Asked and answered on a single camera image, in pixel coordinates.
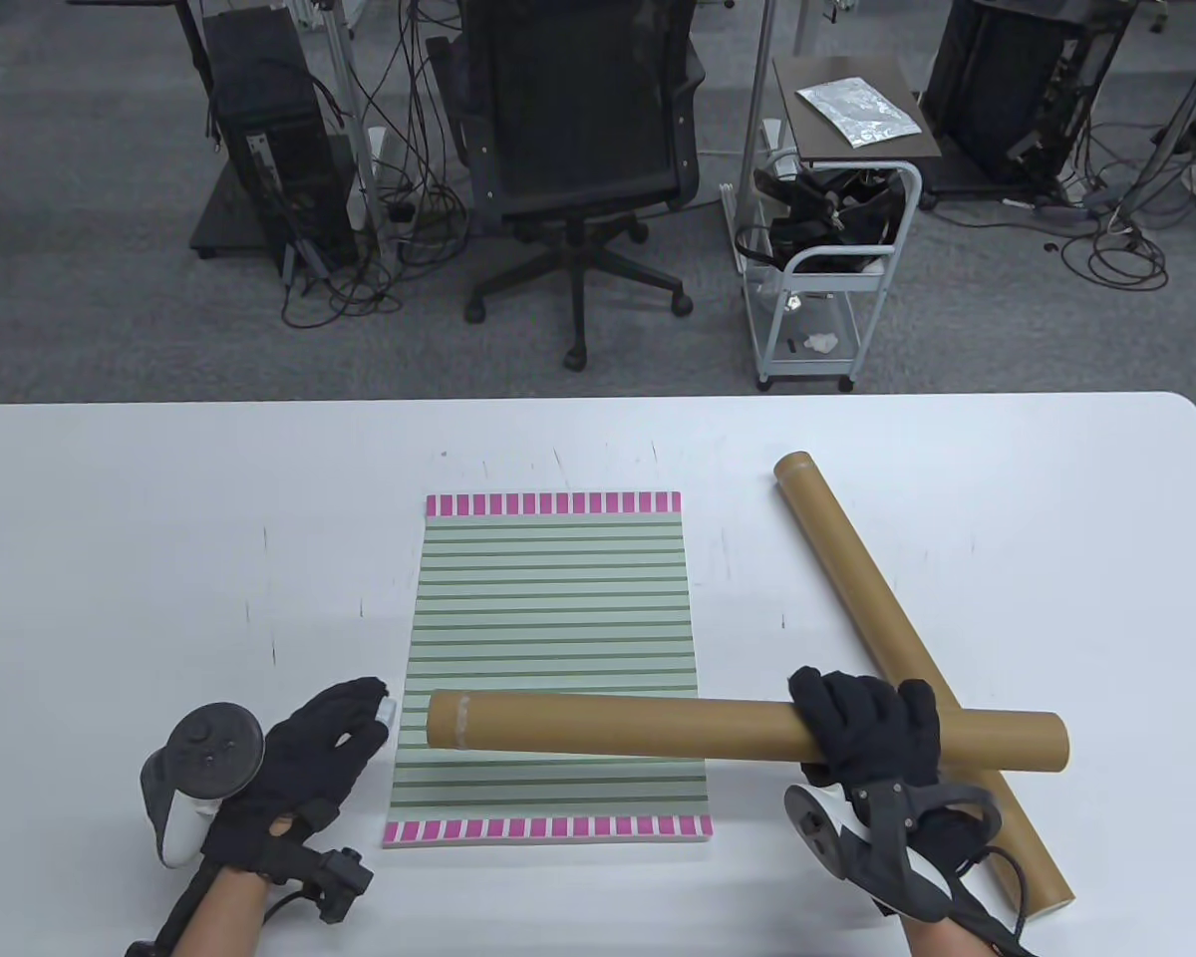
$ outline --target brown cardboard tube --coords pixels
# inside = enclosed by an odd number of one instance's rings
[[[823,760],[793,706],[700,697],[435,691],[426,739],[463,751]],[[953,708],[942,742],[944,752],[968,767],[1062,770],[1068,762],[1068,731],[1057,714]]]
[[[775,465],[775,478],[887,682],[926,679],[935,690],[940,715],[948,720],[959,707],[953,689],[940,675],[934,658],[877,569],[816,462],[804,451],[791,452]],[[948,754],[945,757],[948,757],[946,764],[954,779],[986,787],[995,794],[1003,824],[994,843],[1012,853],[1026,874],[1030,916],[1070,903],[1073,890],[1000,772],[962,767],[950,760]],[[1014,874],[997,858],[994,858],[994,866],[1002,886],[1018,906]]]

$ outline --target green striped board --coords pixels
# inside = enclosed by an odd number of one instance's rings
[[[702,761],[431,749],[438,690],[696,696],[679,494],[428,498],[384,845],[708,839]]]

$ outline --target computer tower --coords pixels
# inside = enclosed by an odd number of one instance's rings
[[[953,0],[922,112],[932,195],[1050,195],[1137,0]]]
[[[212,122],[275,266],[283,269],[294,238],[312,243],[330,270],[355,264],[360,255],[346,212],[353,176],[334,163],[288,10],[260,6],[207,17],[203,45],[212,65]]]

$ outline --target black office chair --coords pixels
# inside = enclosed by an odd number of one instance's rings
[[[695,1],[464,0],[462,35],[426,41],[476,215],[549,246],[477,284],[466,322],[488,317],[486,297],[566,269],[575,345],[563,365],[580,371],[586,269],[671,291],[673,313],[691,311],[681,279],[606,245],[647,242],[633,211],[697,191]]]

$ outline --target chair wheel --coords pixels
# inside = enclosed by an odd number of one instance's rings
[[[590,352],[584,346],[572,346],[567,355],[562,356],[562,365],[574,373],[582,373],[585,366],[590,365]]]

